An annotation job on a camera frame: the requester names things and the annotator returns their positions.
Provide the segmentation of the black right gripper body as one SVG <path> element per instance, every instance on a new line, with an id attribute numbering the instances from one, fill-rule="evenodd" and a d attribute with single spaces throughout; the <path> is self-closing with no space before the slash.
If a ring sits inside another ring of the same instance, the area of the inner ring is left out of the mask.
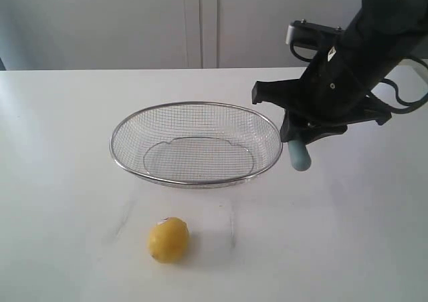
<path id="1" fill-rule="evenodd" d="M 299 79 L 298 105 L 287 111 L 318 124 L 384 124 L 391 112 L 368 96 L 391 69 L 377 46 L 384 43 L 384 33 L 358 13 L 330 47 L 315 51 Z"/>

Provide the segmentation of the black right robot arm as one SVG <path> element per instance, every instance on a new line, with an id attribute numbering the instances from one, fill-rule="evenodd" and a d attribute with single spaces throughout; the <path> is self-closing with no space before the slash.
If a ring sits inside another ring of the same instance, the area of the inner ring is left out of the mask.
<path id="1" fill-rule="evenodd" d="M 315 56 L 298 79 L 256 82 L 252 102 L 284 109 L 282 142 L 310 144 L 360 122 L 383 125 L 399 109 L 372 90 L 426 36 L 427 0 L 362 0 L 346 29 L 295 21 L 287 44 L 313 49 Z"/>

